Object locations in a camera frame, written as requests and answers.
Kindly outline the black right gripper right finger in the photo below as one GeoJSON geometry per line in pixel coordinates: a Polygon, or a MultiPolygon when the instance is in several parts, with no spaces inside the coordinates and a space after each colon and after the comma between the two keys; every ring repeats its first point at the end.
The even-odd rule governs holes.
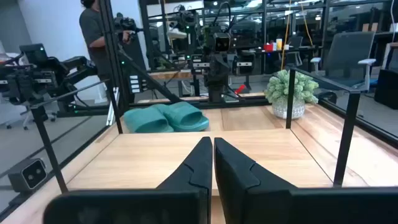
{"type": "Polygon", "coordinates": [[[397,188],[299,188],[223,138],[215,175],[227,223],[397,223],[397,188]]]}

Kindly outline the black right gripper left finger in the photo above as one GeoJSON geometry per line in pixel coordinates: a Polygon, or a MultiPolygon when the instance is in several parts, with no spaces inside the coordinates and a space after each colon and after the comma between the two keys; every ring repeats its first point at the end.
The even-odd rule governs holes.
{"type": "Polygon", "coordinates": [[[54,198],[44,223],[210,223],[213,145],[203,137],[154,189],[74,190],[54,198]]]}

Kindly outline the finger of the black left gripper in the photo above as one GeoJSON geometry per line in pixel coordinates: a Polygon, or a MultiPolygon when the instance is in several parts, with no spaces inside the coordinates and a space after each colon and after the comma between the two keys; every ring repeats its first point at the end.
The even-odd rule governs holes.
{"type": "Polygon", "coordinates": [[[205,86],[216,81],[216,61],[213,55],[191,55],[191,68],[193,75],[202,75],[205,86]]]}
{"type": "Polygon", "coordinates": [[[252,62],[240,61],[237,55],[221,56],[220,73],[224,76],[224,80],[228,86],[232,84],[231,76],[238,75],[241,67],[252,68],[252,62]]]}

